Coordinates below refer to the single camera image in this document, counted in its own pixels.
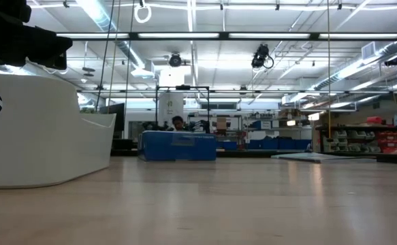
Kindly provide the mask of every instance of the hanging rope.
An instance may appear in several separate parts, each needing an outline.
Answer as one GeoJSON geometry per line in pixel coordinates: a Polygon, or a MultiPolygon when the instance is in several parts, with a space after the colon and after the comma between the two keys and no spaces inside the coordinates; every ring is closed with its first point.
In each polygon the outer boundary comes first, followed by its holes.
{"type": "MultiPolygon", "coordinates": [[[[115,42],[114,43],[116,43],[116,41],[117,41],[117,39],[118,39],[118,30],[119,30],[119,19],[120,19],[120,17],[121,17],[121,8],[119,7],[118,8],[118,20],[116,21],[116,33],[115,33],[115,42]]],[[[108,97],[108,104],[107,104],[107,106],[108,106],[108,114],[109,114],[109,111],[110,111],[110,97],[111,97],[111,95],[112,95],[112,86],[113,86],[113,84],[114,84],[114,68],[115,68],[115,59],[116,59],[116,45],[114,46],[114,60],[113,60],[113,62],[112,62],[112,73],[110,74],[110,88],[109,88],[109,97],[108,97]]]]}
{"type": "MultiPolygon", "coordinates": [[[[112,1],[112,10],[110,11],[108,37],[110,36],[110,30],[111,30],[111,26],[112,26],[112,17],[114,15],[114,7],[113,7],[114,4],[115,4],[115,0],[112,1]]],[[[98,103],[99,103],[100,97],[101,97],[101,90],[103,89],[104,67],[106,65],[106,55],[108,53],[108,46],[109,46],[109,40],[107,39],[106,40],[106,46],[104,48],[103,67],[101,68],[101,78],[100,78],[100,85],[98,86],[98,96],[97,96],[97,103],[95,104],[95,112],[98,111],[98,103]]]]}
{"type": "MultiPolygon", "coordinates": [[[[331,78],[331,43],[330,43],[330,0],[327,0],[327,28],[328,28],[328,80],[331,78]]],[[[332,137],[332,83],[328,83],[328,138],[332,137]]]]}
{"type": "MultiPolygon", "coordinates": [[[[133,30],[133,9],[131,9],[131,20],[130,20],[130,32],[133,30]]],[[[129,42],[129,53],[127,54],[127,57],[130,57],[130,52],[131,52],[131,40],[129,42]]],[[[127,115],[127,95],[129,92],[129,76],[130,76],[130,59],[127,59],[127,80],[125,81],[125,104],[124,104],[124,118],[127,115]]]]}

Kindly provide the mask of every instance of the gray mat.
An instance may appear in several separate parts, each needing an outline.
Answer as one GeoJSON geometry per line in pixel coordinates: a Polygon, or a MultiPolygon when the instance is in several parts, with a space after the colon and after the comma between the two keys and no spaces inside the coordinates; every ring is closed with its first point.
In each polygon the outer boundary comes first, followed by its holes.
{"type": "Polygon", "coordinates": [[[374,157],[341,157],[320,153],[293,153],[293,154],[280,154],[271,157],[272,159],[285,159],[293,161],[307,161],[310,163],[344,163],[351,160],[351,163],[375,163],[377,162],[374,157]]]}

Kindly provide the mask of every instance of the air duct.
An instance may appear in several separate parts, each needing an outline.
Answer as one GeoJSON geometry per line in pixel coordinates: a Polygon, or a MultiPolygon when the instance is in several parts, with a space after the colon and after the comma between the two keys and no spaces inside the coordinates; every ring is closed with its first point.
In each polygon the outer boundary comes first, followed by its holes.
{"type": "MultiPolygon", "coordinates": [[[[102,0],[76,0],[78,5],[82,7],[82,9],[88,14],[88,16],[93,19],[95,24],[102,30],[107,33],[110,32],[112,35],[118,31],[115,23],[110,19],[110,15],[104,5],[102,0]]],[[[129,42],[126,41],[115,41],[116,46],[124,53],[124,55],[130,60],[131,64],[135,67],[135,69],[146,70],[146,62],[140,58],[140,55],[130,47],[129,42]]],[[[134,73],[134,76],[140,76],[140,72],[134,73]]],[[[144,77],[149,77],[148,72],[145,73],[144,77]]]]}
{"type": "Polygon", "coordinates": [[[349,61],[345,65],[336,69],[336,71],[330,76],[330,79],[328,78],[328,74],[320,77],[318,82],[311,87],[311,90],[321,90],[329,84],[343,80],[363,69],[368,68],[373,62],[390,58],[392,55],[397,53],[397,42],[386,43],[385,45],[379,45],[378,42],[372,42],[363,47],[362,52],[364,52],[362,56],[358,56],[352,61],[349,61]],[[369,55],[365,54],[367,48],[371,49],[371,53],[369,55]]]}

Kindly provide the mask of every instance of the blue box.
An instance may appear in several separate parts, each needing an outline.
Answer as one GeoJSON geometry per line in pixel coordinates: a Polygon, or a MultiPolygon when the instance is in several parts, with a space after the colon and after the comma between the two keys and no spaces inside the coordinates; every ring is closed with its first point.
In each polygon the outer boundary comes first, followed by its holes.
{"type": "Polygon", "coordinates": [[[257,120],[251,123],[252,128],[256,130],[268,130],[272,128],[272,121],[271,120],[257,120]]]}
{"type": "Polygon", "coordinates": [[[279,149],[279,139],[264,139],[261,148],[266,150],[277,150],[279,149]]]}
{"type": "Polygon", "coordinates": [[[237,150],[238,143],[237,142],[223,142],[223,147],[226,150],[237,150]]]}
{"type": "Polygon", "coordinates": [[[311,142],[312,140],[295,140],[295,148],[297,150],[306,150],[311,142]]]}
{"type": "Polygon", "coordinates": [[[261,149],[262,143],[263,140],[250,140],[250,143],[248,144],[248,149],[249,150],[261,149]]]}
{"type": "Polygon", "coordinates": [[[279,150],[295,150],[295,140],[279,139],[279,150]]]}
{"type": "Polygon", "coordinates": [[[205,133],[145,131],[139,135],[138,157],[145,161],[214,161],[217,139],[205,133]]]}

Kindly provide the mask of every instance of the wooden floor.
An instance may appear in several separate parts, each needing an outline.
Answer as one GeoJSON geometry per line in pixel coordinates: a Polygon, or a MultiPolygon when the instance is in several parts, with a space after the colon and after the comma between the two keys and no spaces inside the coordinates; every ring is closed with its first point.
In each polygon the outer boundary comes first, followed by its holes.
{"type": "Polygon", "coordinates": [[[144,163],[0,191],[5,245],[397,244],[397,165],[144,163]]]}

